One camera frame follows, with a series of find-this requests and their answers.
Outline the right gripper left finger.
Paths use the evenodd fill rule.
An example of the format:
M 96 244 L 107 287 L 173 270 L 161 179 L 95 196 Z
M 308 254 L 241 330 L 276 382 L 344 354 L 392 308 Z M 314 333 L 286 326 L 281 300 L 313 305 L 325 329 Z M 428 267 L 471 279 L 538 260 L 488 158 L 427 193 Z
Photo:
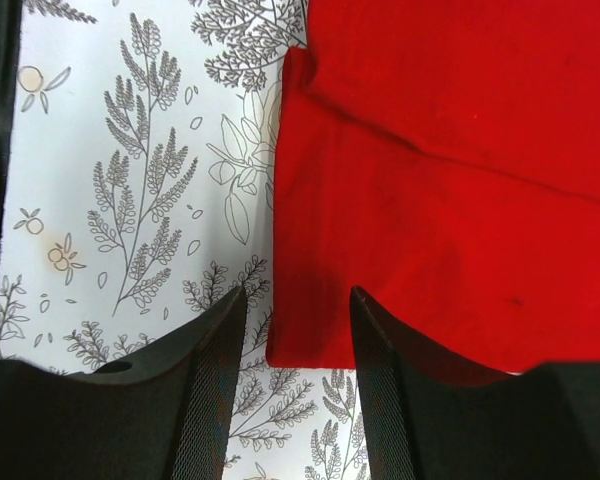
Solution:
M 96 371 L 0 360 L 0 479 L 218 479 L 246 323 L 231 289 Z

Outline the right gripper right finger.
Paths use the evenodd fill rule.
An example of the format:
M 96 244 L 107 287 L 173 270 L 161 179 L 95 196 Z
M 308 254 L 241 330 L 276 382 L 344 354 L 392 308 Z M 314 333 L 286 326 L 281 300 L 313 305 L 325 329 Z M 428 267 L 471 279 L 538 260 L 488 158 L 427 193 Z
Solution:
M 501 372 L 359 287 L 350 321 L 373 478 L 600 479 L 600 362 Z

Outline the red t shirt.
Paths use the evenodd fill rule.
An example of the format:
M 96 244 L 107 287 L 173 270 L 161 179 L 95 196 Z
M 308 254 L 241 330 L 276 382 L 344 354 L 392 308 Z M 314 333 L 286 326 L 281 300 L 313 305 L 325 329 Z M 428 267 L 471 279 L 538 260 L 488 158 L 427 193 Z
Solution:
M 284 60 L 276 367 L 349 295 L 489 367 L 600 361 L 600 1 L 312 1 Z

